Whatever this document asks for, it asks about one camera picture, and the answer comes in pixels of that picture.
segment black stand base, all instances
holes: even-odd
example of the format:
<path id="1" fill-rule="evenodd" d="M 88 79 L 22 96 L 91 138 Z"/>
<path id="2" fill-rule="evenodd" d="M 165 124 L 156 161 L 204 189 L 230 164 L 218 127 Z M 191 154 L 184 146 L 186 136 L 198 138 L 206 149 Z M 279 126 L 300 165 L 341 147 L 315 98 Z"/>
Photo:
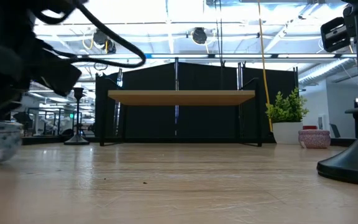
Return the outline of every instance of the black stand base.
<path id="1" fill-rule="evenodd" d="M 66 146 L 84 146 L 89 144 L 90 142 L 83 139 L 79 134 L 76 134 L 70 140 L 65 141 Z"/>
<path id="2" fill-rule="evenodd" d="M 358 140 L 338 155 L 318 162 L 319 175 L 358 184 Z"/>

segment wooden floor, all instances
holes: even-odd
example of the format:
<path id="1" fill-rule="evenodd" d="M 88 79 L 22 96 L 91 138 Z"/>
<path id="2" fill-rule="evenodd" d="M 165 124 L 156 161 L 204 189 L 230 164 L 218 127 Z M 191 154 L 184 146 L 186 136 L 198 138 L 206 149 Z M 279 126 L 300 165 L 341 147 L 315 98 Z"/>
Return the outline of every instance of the wooden floor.
<path id="1" fill-rule="evenodd" d="M 358 223 L 336 150 L 239 144 L 24 146 L 0 166 L 0 224 Z"/>

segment exposed ductwork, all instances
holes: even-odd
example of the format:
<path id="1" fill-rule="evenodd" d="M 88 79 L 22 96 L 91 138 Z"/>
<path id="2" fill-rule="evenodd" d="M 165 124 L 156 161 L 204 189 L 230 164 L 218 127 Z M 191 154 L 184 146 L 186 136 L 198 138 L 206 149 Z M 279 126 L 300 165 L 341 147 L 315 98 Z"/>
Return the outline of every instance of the exposed ductwork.
<path id="1" fill-rule="evenodd" d="M 299 84 L 316 83 L 355 65 L 356 61 L 353 58 L 338 59 L 328 64 L 317 65 L 299 75 Z"/>

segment green plant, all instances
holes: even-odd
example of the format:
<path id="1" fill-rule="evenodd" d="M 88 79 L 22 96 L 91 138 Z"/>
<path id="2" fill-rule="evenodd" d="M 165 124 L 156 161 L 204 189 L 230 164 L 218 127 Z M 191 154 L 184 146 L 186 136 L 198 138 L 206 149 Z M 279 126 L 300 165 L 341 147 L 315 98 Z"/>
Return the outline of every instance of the green plant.
<path id="1" fill-rule="evenodd" d="M 299 89 L 297 88 L 285 99 L 283 98 L 283 94 L 278 92 L 275 105 L 266 104 L 266 114 L 273 123 L 300 122 L 309 112 L 308 109 L 303 108 L 305 103 L 306 99 L 299 96 Z"/>

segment black partition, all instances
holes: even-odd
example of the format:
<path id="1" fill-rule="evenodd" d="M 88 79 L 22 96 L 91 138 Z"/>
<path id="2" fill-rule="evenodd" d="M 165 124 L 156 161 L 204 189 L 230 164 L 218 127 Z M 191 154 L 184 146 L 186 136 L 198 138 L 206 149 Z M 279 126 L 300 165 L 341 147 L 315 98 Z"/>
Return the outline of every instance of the black partition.
<path id="1" fill-rule="evenodd" d="M 179 90 L 237 90 L 237 69 L 179 63 Z M 179 106 L 177 138 L 235 138 L 235 106 Z"/>
<path id="2" fill-rule="evenodd" d="M 100 137 L 100 130 L 102 125 L 106 127 L 106 137 L 114 137 L 114 117 L 116 113 L 116 101 L 108 98 L 108 90 L 117 90 L 118 73 L 106 75 L 104 77 L 96 76 L 96 100 L 95 100 L 95 124 L 94 135 Z M 103 112 L 107 109 L 107 115 L 104 116 Z"/>
<path id="3" fill-rule="evenodd" d="M 259 78 L 261 87 L 260 93 L 260 112 L 262 117 L 262 138 L 266 139 L 270 136 L 269 119 L 266 115 L 266 91 L 264 85 L 264 74 L 262 69 L 257 68 L 243 68 L 242 69 L 243 85 L 253 78 Z M 278 71 L 266 70 L 266 81 L 268 88 L 268 95 L 271 104 L 275 103 L 276 94 L 280 91 L 283 97 L 287 97 L 291 91 L 296 87 L 297 75 L 294 71 Z M 245 90 L 253 90 L 253 87 L 246 86 Z M 255 98 L 246 101 L 243 104 L 243 118 L 244 118 L 244 134 L 246 138 L 256 137 L 255 133 Z"/>
<path id="4" fill-rule="evenodd" d="M 124 72 L 122 87 L 125 90 L 175 90 L 174 64 Z M 126 138 L 175 137 L 174 106 L 128 106 L 126 110 Z"/>

